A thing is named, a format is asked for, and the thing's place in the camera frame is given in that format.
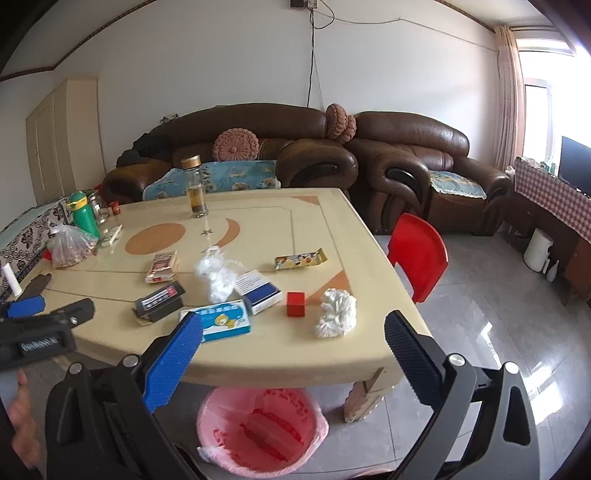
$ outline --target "blue box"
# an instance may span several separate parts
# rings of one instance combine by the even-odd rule
[[[248,320],[246,306],[242,300],[181,310],[178,321],[180,322],[188,312],[197,312],[201,315],[203,324],[202,341],[204,342],[242,335],[251,331],[251,323]]]
[[[236,279],[236,292],[242,297],[251,315],[269,308],[283,300],[283,293],[257,270],[252,270]]]

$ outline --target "ceiling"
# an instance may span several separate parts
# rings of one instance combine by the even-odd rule
[[[4,0],[0,15],[0,72],[17,45],[57,0]]]
[[[528,0],[447,1],[491,26],[498,24],[550,25],[549,20]],[[2,0],[1,74],[53,65],[90,32],[141,2],[141,0]],[[56,31],[53,28],[56,24],[62,24],[64,28]],[[38,42],[31,44],[33,38],[51,38],[51,42],[45,42],[43,45],[39,45]]]
[[[140,3],[142,0],[0,0],[1,74],[54,65],[92,31]],[[36,23],[25,21],[32,12]],[[64,28],[56,30],[55,25]],[[40,44],[39,38],[51,41]]]
[[[473,15],[485,24],[530,26],[551,25],[528,0],[447,0],[448,3]]]

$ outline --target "beige table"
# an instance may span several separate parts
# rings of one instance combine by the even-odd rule
[[[170,333],[178,313],[140,326],[133,301],[158,286],[144,283],[154,251],[178,250],[178,281],[185,305],[207,305],[206,288],[193,264],[209,245],[246,270],[257,269],[283,292],[306,293],[306,316],[291,318],[282,302],[254,316],[252,332],[202,344],[184,380],[205,385],[307,387],[356,382],[345,402],[347,421],[365,417],[402,372],[384,341],[384,318],[401,310],[418,332],[429,334],[396,272],[338,189],[284,189],[215,193],[210,213],[192,219],[184,197],[122,207],[122,238],[96,257],[66,270],[47,261],[35,273],[51,271],[44,293],[48,309],[83,297],[96,306],[95,318],[74,329],[78,350],[118,363],[143,353],[157,336]],[[279,255],[322,247],[328,261],[315,267],[275,272]],[[345,288],[358,300],[357,327],[347,336],[318,339],[314,325],[320,295]]]

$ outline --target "white trash can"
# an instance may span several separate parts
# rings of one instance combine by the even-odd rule
[[[548,258],[548,249],[554,244],[554,240],[550,236],[536,228],[531,237],[530,244],[523,254],[523,261],[534,272],[541,272],[544,268],[544,263]]]

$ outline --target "floral pillow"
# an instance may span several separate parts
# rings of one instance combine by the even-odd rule
[[[201,165],[205,191],[232,192],[235,190],[278,189],[275,160],[236,160],[209,162]],[[144,200],[157,200],[185,195],[184,175],[179,168],[169,170],[164,177],[147,186]]]
[[[430,170],[429,175],[431,175],[431,187],[438,193],[486,199],[486,193],[480,185],[457,173]]]
[[[28,209],[0,232],[2,264],[10,264],[18,281],[22,281],[43,256],[50,229],[72,222],[72,212],[66,203],[67,198],[64,197]],[[0,278],[0,301],[4,301],[12,290],[4,274]]]

